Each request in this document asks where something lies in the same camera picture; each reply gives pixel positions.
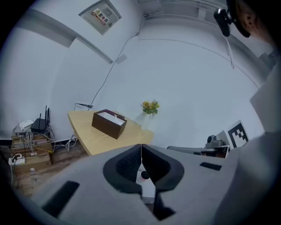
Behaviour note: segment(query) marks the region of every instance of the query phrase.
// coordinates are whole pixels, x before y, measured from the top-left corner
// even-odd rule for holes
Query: tissue box
[[[124,131],[126,123],[125,117],[105,109],[94,113],[92,126],[108,136],[118,139]]]

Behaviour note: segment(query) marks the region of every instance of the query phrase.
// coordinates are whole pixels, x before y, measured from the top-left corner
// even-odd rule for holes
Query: cable
[[[233,58],[233,54],[232,54],[232,50],[231,50],[230,44],[228,42],[228,39],[224,35],[223,35],[223,37],[227,41],[227,45],[228,45],[228,49],[229,49],[229,55],[230,55],[230,59],[231,59],[231,65],[232,65],[232,69],[234,69],[234,58]]]
[[[50,127],[50,131],[52,132],[52,134],[53,134],[53,137],[54,137],[54,140],[56,139],[55,138],[55,136],[54,136],[54,132],[53,132],[53,128],[51,127],[51,126],[49,126]],[[71,136],[71,138],[69,139],[69,141],[65,144],[65,145],[63,145],[61,142],[59,142],[60,143],[60,145],[57,145],[57,147],[65,147],[68,151],[69,151],[69,148],[72,148],[72,147],[74,147],[75,145],[76,145],[76,143],[77,143],[77,138],[75,138],[74,140],[74,144],[72,145],[72,146],[70,146],[70,142],[73,140],[73,136],[74,136],[74,134]],[[54,148],[53,148],[53,152],[52,153],[54,153],[54,151],[56,150],[57,148],[56,148],[56,142],[55,142],[55,145],[54,145]]]
[[[146,17],[148,17],[150,14],[153,14],[153,13],[155,13],[155,12],[160,12],[160,11],[162,11],[162,9],[160,8],[160,9],[158,9],[158,10],[156,10],[156,11],[154,11],[154,12],[148,12],[148,13],[145,13],[145,14],[143,14],[143,16],[146,18]]]
[[[13,171],[12,171],[12,162],[10,164],[10,168],[11,168],[11,188],[13,188]]]
[[[54,153],[54,150],[55,150],[55,148],[56,148],[56,137],[54,136],[53,129],[52,129],[51,125],[49,125],[49,127],[51,128],[51,132],[52,132],[53,137],[54,137],[54,148],[53,148],[53,152],[52,152],[52,153]]]
[[[55,141],[56,139],[51,139],[48,136],[44,135],[46,138],[50,139],[51,141]]]
[[[1,145],[0,145],[0,147],[2,147],[2,148],[7,148],[7,149],[9,150],[9,152],[11,153],[11,150],[10,150],[7,146],[1,146]]]
[[[16,174],[16,177],[17,177],[17,181],[18,181],[18,175],[17,175],[17,172],[16,172],[16,169],[14,167],[14,173]]]
[[[32,133],[28,133],[27,134],[27,140],[28,140],[28,146],[30,148],[30,151],[33,152],[35,155],[37,155],[37,153],[33,149],[34,144],[32,143],[32,139],[33,139],[33,132]]]
[[[47,150],[47,149],[40,149],[40,148],[37,148],[35,145],[33,145],[36,149],[39,149],[39,150],[43,150],[43,151],[47,151],[47,152],[49,152],[49,153],[53,153],[53,151],[51,151],[51,150]]]
[[[25,136],[24,135],[23,135],[23,148],[25,150]]]
[[[118,55],[118,57],[117,57],[117,59],[118,59],[118,58],[119,58],[119,56],[121,55],[121,53],[122,53],[122,51],[123,51],[124,47],[126,46],[126,44],[127,44],[128,40],[130,40],[131,38],[133,38],[133,37],[137,36],[137,35],[140,33],[140,31],[141,31],[141,24],[142,24],[142,20],[143,20],[143,18],[144,18],[144,17],[142,17],[141,22],[140,22],[140,30],[139,30],[139,32],[138,32],[136,35],[131,36],[131,37],[129,37],[129,38],[127,39],[127,41],[125,42],[125,44],[124,44],[124,46],[123,46],[123,48],[122,48],[121,52],[119,53],[119,55]],[[100,92],[100,90],[101,90],[101,89],[102,89],[102,87],[104,86],[104,84],[105,84],[105,82],[106,82],[106,80],[107,80],[107,78],[108,78],[108,76],[109,76],[109,74],[110,74],[110,72],[111,72],[112,68],[114,67],[114,65],[115,65],[115,63],[116,63],[116,61],[117,61],[117,59],[114,61],[114,63],[113,63],[113,65],[112,65],[112,67],[110,68],[110,70],[109,70],[109,72],[108,72],[108,74],[107,74],[107,76],[106,76],[106,78],[105,78],[105,80],[104,80],[104,82],[103,82],[102,86],[101,86],[101,87],[100,87],[100,89],[97,91],[97,93],[96,93],[95,97],[93,98],[93,100],[92,100],[92,102],[91,102],[91,104],[90,104],[90,105],[92,105],[92,104],[93,104],[93,102],[94,102],[94,100],[95,100],[95,98],[96,98],[97,94]]]

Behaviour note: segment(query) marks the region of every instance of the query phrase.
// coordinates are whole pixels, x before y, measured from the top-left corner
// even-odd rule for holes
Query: light wood tabletop
[[[92,127],[94,112],[70,111],[68,113],[75,134],[90,156],[129,145],[150,144],[154,137],[152,131],[143,131],[139,124],[125,117],[127,120],[125,129],[118,139],[114,139]]]

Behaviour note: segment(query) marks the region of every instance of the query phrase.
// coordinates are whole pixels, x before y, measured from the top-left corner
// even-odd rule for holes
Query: electrical outlet
[[[89,108],[93,108],[93,105],[83,102],[75,102],[74,111],[87,111]]]
[[[8,161],[9,165],[21,165],[21,164],[25,164],[25,157],[21,156],[17,159],[14,159],[14,161],[12,161],[12,158],[9,158],[9,161]]]

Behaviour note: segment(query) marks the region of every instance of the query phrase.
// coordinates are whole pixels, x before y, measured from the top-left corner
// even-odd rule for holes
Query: sign
[[[101,24],[103,26],[106,25],[109,22],[109,19],[105,15],[103,15],[103,13],[98,8],[96,8],[94,11],[92,11],[91,14],[95,18],[97,18],[97,20],[99,22],[101,22]]]

